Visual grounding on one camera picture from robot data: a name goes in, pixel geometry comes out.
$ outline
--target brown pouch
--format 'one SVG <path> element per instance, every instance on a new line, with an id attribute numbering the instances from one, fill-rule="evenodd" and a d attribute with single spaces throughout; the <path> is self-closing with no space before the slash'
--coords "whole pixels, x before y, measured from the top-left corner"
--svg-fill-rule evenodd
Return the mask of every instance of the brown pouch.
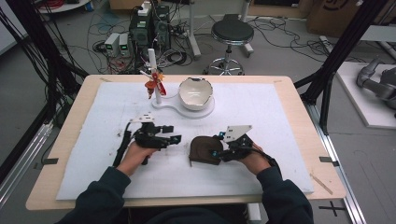
<path id="1" fill-rule="evenodd" d="M 213 151 L 221 152 L 223 145 L 219 139 L 209 136 L 197 136 L 191 141 L 190 161 L 219 165 L 221 159 L 212 156 Z"/>

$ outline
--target bowl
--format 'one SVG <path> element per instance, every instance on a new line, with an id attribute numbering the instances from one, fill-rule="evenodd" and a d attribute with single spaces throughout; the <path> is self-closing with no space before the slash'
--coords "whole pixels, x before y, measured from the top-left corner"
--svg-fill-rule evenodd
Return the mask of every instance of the bowl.
<path id="1" fill-rule="evenodd" d="M 212 100 L 213 88 L 210 82 L 201 77 L 189 77 L 180 83 L 180 102 L 189 110 L 203 110 Z"/>

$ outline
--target black stool seat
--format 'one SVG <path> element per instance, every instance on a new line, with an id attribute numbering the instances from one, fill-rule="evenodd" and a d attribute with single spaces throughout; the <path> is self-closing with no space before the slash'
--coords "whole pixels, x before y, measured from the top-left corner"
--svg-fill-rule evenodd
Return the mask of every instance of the black stool seat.
<path id="1" fill-rule="evenodd" d="M 212 27 L 212 35 L 220 42 L 230 45 L 244 45 L 253 38 L 253 28 L 240 20 L 217 21 Z"/>

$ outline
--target gray floor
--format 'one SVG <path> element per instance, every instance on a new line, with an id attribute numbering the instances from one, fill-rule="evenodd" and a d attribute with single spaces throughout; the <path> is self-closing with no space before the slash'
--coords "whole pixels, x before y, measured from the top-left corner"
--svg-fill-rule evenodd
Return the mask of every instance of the gray floor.
<path id="1" fill-rule="evenodd" d="M 97 40 L 106 39 L 104 35 L 90 35 L 88 28 L 93 25 L 91 32 L 97 32 L 98 22 L 115 24 L 128 20 L 127 14 L 114 14 L 103 4 L 92 13 L 83 9 L 59 14 L 57 17 L 62 34 L 75 59 L 83 65 L 90 74 L 98 74 L 87 50 Z M 196 27 L 204 24 L 198 34 L 210 32 L 211 19 L 202 17 L 196 20 Z M 287 29 L 300 36 L 299 43 L 307 40 L 318 40 L 317 35 L 308 34 L 304 21 L 287 21 Z M 283 31 L 265 31 L 265 37 L 273 44 L 288 46 L 291 36 Z M 203 69 L 215 58 L 221 57 L 225 46 L 217 43 L 207 35 L 197 36 L 198 44 L 203 56 L 200 60 L 188 66 L 171 66 L 163 69 L 164 73 L 172 75 L 200 75 Z M 246 68 L 247 75 L 288 76 L 293 81 L 306 77 L 319 69 L 322 62 L 315 61 L 291 49 L 272 46 L 257 32 L 251 42 L 255 52 L 247 58 L 240 49 L 233 51 L 233 57 Z M 312 53 L 308 48 L 298 49 L 319 61 L 325 56 Z M 395 63 L 374 43 L 360 42 L 351 56 L 369 62 L 375 55 L 380 55 L 386 63 Z M 99 61 L 92 55 L 96 66 Z M 44 105 L 44 84 L 35 74 L 32 66 L 19 48 L 13 48 L 0 56 L 0 142 L 2 143 L 0 162 L 3 162 L 9 151 L 21 138 L 31 124 L 39 110 Z M 67 211 L 32 212 L 25 208 L 25 202 L 39 175 L 39 170 L 33 165 L 39 162 L 44 149 L 55 138 L 57 129 L 53 131 L 51 139 L 32 164 L 32 168 L 23 177 L 14 193 L 0 210 L 1 223 L 53 223 L 59 220 Z M 361 206 L 367 223 L 396 223 L 396 179 L 394 178 L 396 161 L 396 131 L 366 128 L 347 97 L 340 82 L 335 78 L 332 88 L 331 109 L 329 113 L 329 132 L 342 163 L 347 178 Z M 314 209 L 316 223 L 350 223 L 344 210 L 323 209 L 330 207 L 329 201 L 311 202 Z M 342 201 L 332 201 L 333 206 L 344 208 Z M 266 215 L 262 209 L 262 220 Z"/>

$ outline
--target stool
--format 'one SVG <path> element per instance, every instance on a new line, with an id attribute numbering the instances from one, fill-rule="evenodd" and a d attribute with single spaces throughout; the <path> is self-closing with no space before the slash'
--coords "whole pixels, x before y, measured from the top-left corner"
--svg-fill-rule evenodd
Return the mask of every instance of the stool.
<path id="1" fill-rule="evenodd" d="M 217 21 L 212 27 L 212 36 L 221 43 L 227 44 L 224 58 L 213 61 L 205 70 L 204 75 L 244 75 L 245 71 L 239 62 L 230 58 L 232 46 L 246 45 L 253 39 L 253 28 L 240 20 Z"/>

